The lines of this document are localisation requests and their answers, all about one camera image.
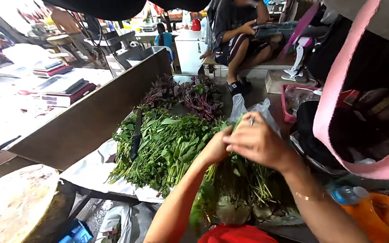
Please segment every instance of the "white paper sheet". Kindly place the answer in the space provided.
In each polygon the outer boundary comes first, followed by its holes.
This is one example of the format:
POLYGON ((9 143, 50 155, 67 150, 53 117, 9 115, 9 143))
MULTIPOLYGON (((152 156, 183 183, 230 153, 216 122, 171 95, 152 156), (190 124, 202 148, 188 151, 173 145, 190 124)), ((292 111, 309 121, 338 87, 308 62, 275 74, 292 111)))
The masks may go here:
POLYGON ((116 153, 117 144, 112 138, 107 140, 97 150, 62 172, 61 178, 91 190, 133 196, 143 202, 162 203, 164 201, 163 197, 156 197, 158 191, 151 189, 149 186, 139 188, 122 178, 114 184, 106 182, 116 164, 105 162, 111 155, 116 153))

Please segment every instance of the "shirtless man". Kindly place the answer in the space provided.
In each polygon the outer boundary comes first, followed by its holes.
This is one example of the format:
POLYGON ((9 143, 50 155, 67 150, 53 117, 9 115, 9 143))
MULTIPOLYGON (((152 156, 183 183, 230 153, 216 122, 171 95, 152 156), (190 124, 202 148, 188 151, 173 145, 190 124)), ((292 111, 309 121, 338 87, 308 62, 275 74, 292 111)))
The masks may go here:
POLYGON ((68 34, 79 51, 87 56, 95 67, 98 67, 99 65, 97 64, 95 58, 92 56, 92 53, 94 52, 91 47, 84 41, 85 36, 80 31, 73 17, 67 13, 67 11, 62 11, 52 4, 46 2, 44 2, 44 4, 49 10, 52 11, 51 18, 57 26, 58 30, 61 33, 65 32, 68 34))

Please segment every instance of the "pink fabric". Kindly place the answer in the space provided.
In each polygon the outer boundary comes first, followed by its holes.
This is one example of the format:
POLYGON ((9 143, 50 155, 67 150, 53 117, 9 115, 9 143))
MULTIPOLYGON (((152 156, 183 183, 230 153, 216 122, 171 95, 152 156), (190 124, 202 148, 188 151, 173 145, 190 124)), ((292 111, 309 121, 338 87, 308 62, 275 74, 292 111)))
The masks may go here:
POLYGON ((348 37, 328 74, 313 125, 315 137, 327 146, 330 152, 347 170, 356 175, 371 179, 389 179, 389 155, 381 161, 370 165, 348 163, 334 151, 329 138, 328 128, 337 105, 339 93, 343 87, 352 55, 370 19, 375 14, 380 1, 367 0, 355 17, 348 37))
POLYGON ((312 4, 309 10, 307 10, 307 12, 301 17, 301 19, 298 20, 298 24, 296 25, 295 31, 290 37, 289 42, 286 44, 286 46, 283 47, 280 54, 278 55, 279 59, 283 59, 286 56, 287 52, 289 51, 290 45, 292 45, 295 40, 300 37, 304 29, 310 24, 316 12, 318 11, 318 8, 319 2, 312 4))

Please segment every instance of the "white plastic bag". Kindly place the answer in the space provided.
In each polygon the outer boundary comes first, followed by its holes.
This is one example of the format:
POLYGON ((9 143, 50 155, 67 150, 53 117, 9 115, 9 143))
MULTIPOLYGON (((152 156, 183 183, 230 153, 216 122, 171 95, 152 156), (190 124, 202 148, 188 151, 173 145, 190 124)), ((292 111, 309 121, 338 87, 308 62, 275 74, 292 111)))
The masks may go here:
POLYGON ((264 119, 267 121, 268 125, 281 137, 280 135, 280 129, 278 128, 278 125, 274 118, 272 117, 270 111, 268 108, 270 107, 270 100, 266 98, 263 102, 258 103, 248 109, 246 109, 246 106, 244 104, 244 98, 241 94, 236 94, 232 97, 233 100, 233 106, 232 106, 232 113, 230 114, 229 122, 230 123, 236 123, 241 114, 247 113, 247 112, 260 112, 264 119))
POLYGON ((121 237, 118 243, 142 243, 160 204, 151 205, 142 202, 134 207, 124 204, 114 207, 106 213, 95 243, 101 243, 121 218, 121 237))

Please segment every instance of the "hand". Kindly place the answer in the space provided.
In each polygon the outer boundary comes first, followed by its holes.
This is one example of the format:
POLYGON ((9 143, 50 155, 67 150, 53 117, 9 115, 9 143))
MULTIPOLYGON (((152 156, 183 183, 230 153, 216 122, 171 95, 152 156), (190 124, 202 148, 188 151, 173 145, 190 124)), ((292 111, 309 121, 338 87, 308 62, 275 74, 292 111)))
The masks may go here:
POLYGON ((245 114, 237 129, 223 138, 230 144, 226 150, 235 152, 261 165, 287 172, 300 162, 298 154, 270 128, 259 112, 245 114))
POLYGON ((232 130, 233 126, 228 126, 223 131, 214 134, 213 138, 197 156, 196 160, 199 160, 206 166, 210 166, 226 158, 226 156, 229 155, 229 152, 226 151, 227 144, 223 142, 223 138, 229 136, 232 133, 232 130))
POLYGON ((256 19, 252 20, 252 21, 248 21, 247 23, 245 23, 243 26, 239 27, 240 29, 240 32, 242 34, 247 34, 247 35, 254 35, 255 34, 255 31, 253 30, 253 28, 251 27, 252 24, 256 23, 256 19))

